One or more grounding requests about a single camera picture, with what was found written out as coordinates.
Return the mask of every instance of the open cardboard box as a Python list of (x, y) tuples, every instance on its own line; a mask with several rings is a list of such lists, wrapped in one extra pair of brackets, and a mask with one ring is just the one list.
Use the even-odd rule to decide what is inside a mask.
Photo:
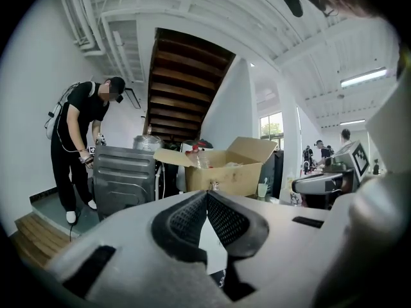
[[(186, 168), (187, 191), (211, 189), (218, 182), (219, 190), (231, 195), (248, 196), (256, 193), (261, 167), (277, 144), (263, 139), (237, 137), (226, 151), (203, 151), (210, 160), (210, 169), (198, 169), (185, 153), (159, 148), (154, 153), (158, 161)], [(225, 167), (228, 162), (243, 164)]]

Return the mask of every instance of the white ceiling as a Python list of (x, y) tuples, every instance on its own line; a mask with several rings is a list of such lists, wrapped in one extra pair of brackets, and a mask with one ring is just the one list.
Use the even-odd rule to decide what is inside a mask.
[[(149, 51), (141, 51), (153, 40), (143, 35), (147, 24), (181, 28), (255, 64), (252, 72), (259, 109), (277, 108), (275, 80), (280, 75), (288, 77), (301, 95), (301, 107), (307, 108), (321, 127), (367, 119), (395, 82), (398, 42), (391, 28), (379, 19), (325, 18), (306, 1), (301, 18), (294, 17), (283, 0), (90, 1), (96, 19), (102, 12), (134, 10), (107, 20), (110, 31), (120, 34), (132, 70), (128, 78), (138, 82), (141, 92), (147, 86), (150, 59)], [(101, 21), (99, 30), (108, 52), (90, 58), (104, 74), (119, 74)], [(272, 71), (267, 72), (263, 64)], [(389, 69), (386, 78), (341, 89), (341, 80), (379, 67)], [(339, 94), (344, 99), (337, 99)]]

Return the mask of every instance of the tree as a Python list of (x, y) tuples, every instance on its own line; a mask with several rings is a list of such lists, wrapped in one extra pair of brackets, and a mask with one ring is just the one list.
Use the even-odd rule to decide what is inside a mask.
[(266, 125), (261, 127), (261, 135), (262, 136), (266, 136), (268, 134), (273, 135), (275, 133), (281, 133), (281, 132), (282, 131), (280, 129), (280, 124), (279, 123), (270, 123), (270, 124), (267, 123)]

